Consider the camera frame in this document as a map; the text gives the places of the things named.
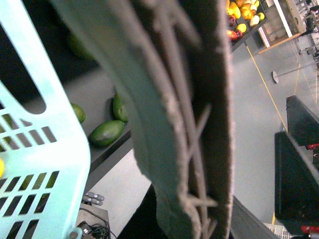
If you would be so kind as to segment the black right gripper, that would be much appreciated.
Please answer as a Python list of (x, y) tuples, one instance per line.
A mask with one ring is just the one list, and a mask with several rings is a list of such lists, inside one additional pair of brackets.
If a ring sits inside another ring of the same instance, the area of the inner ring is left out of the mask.
[(319, 234), (319, 119), (295, 95), (275, 134), (275, 216), (296, 236)]

